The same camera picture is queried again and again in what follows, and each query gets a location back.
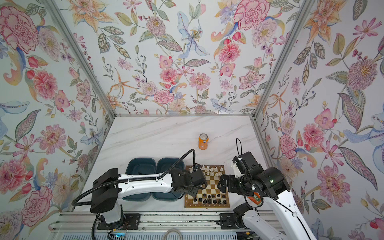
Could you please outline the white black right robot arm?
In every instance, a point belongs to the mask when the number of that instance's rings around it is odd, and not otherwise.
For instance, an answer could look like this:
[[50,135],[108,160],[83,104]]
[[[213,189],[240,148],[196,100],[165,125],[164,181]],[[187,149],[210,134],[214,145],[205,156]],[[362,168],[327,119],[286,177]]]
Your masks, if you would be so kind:
[[314,240],[311,228],[305,221],[290,186],[283,173],[270,167],[263,169],[251,152],[233,159],[234,175],[222,175],[218,188],[222,193],[243,197],[257,196],[261,204],[267,204],[277,217],[282,231],[264,220],[256,208],[243,203],[234,208],[230,222],[238,229],[249,229],[262,240]]

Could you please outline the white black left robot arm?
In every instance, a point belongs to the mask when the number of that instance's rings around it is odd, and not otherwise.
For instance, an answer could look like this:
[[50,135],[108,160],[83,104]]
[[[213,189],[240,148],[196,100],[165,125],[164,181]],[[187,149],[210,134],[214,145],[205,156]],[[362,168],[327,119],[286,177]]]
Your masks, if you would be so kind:
[[120,175],[110,169],[94,181],[93,187],[72,201],[73,207],[90,206],[90,212],[99,214],[107,225],[121,224],[123,207],[119,199],[146,193],[176,193],[196,197],[199,190],[208,186],[205,174],[200,169],[192,172],[170,168],[153,175]]

